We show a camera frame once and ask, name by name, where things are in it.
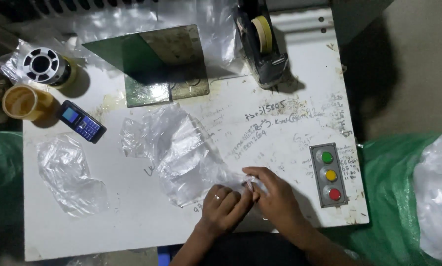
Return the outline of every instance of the white table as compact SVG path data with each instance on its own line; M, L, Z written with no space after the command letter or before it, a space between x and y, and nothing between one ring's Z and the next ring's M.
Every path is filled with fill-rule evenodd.
M319 22L319 17L324 17L324 22ZM263 90L244 69L240 77L210 81L209 95L178 102L214 134L212 139L232 170L266 166L300 191L303 213L315 226L368 223L331 10L271 14L271 19L285 34L291 70L301 82L298 86L304 88L294 93ZM321 27L327 32L321 33ZM282 37L277 35L277 39L282 46ZM110 78L94 67L86 71L89 89L71 101L107 127L97 144L86 142L62 122L43 129L24 121L27 261L183 243L201 216L197 204L179 208L169 203L148 160L127 158L120 152L123 119L137 120L147 110L108 103L111 95L124 91L123 76ZM60 102L67 99L55 89L49 91ZM277 103L285 107L259 114L262 106ZM304 118L291 118L291 114ZM232 152L249 127L261 121L265 135L243 148L242 154ZM58 133L68 133L81 142L92 177L106 185L109 211L74 219L53 199L38 173L35 144ZM336 142L339 156L349 168L343 172L349 202L321 209L308 147L329 142ZM272 228L246 221L239 230Z

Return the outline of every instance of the yellow button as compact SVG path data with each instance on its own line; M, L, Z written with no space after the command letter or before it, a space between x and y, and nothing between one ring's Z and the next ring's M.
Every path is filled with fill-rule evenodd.
M328 170L326 172L326 179L328 179L329 181L335 181L337 178L336 172L334 172L333 170Z

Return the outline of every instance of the plastic cup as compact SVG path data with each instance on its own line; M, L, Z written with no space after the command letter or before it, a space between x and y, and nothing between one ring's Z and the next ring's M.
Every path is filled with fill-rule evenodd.
M35 121L53 113L53 102L48 92L16 85L2 97L2 109L11 118Z

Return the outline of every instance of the green sack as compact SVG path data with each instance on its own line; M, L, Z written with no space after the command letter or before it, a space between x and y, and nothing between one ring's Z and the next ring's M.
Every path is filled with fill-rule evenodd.
M22 133L0 132L0 227L24 218Z
M364 144L358 151L371 222L322 232L374 265L442 265L420 249L412 185L423 149L440 135L397 135Z

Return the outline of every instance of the control panel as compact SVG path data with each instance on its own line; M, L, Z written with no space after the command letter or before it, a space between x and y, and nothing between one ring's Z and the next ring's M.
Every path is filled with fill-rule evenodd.
M321 208L347 204L336 143L310 146Z

